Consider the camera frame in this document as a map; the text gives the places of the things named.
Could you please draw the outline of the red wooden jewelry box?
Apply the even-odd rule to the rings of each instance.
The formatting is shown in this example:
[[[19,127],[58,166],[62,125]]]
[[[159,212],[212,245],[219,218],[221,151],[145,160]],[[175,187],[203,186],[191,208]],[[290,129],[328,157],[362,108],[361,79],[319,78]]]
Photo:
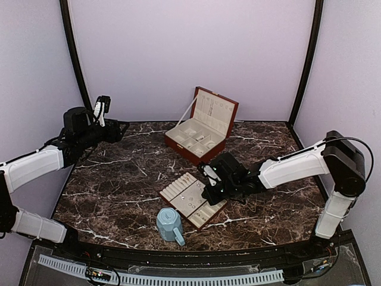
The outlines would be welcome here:
[[[188,110],[164,135],[164,142],[192,164],[208,162],[224,150],[230,136],[239,103],[197,86]]]

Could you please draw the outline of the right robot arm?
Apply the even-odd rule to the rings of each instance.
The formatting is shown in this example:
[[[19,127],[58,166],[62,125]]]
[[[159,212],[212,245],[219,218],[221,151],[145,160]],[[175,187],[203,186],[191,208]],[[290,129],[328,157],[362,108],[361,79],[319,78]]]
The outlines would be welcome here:
[[[357,198],[364,192],[371,171],[366,171],[363,153],[353,145],[356,139],[332,130],[314,145],[292,154],[257,162],[247,169],[231,153],[223,153],[197,168],[209,183],[202,197],[210,205],[224,199],[245,198],[288,182],[317,175],[330,175],[334,188],[317,220],[315,236],[304,245],[304,254],[315,259],[327,248]]]

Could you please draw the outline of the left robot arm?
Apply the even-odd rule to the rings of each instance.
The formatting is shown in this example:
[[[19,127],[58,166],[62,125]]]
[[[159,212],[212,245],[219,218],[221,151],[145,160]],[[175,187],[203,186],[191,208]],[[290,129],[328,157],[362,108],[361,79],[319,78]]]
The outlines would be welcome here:
[[[84,107],[72,108],[64,113],[64,127],[57,137],[32,153],[1,163],[2,234],[16,232],[59,243],[61,251],[71,260],[84,255],[83,245],[73,237],[66,237],[68,226],[13,205],[11,194],[47,173],[76,164],[87,149],[95,148],[101,142],[121,141],[129,124],[105,119],[107,111],[101,102],[93,113]]]

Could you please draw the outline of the red jewelry tray insert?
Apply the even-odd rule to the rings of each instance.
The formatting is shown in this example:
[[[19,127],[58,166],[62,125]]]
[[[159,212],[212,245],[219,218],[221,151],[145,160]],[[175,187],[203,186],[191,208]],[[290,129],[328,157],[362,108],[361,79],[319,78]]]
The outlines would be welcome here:
[[[202,197],[205,185],[190,173],[185,173],[164,187],[159,196],[174,208],[184,220],[200,231],[223,210],[227,204],[223,200],[211,206]]]

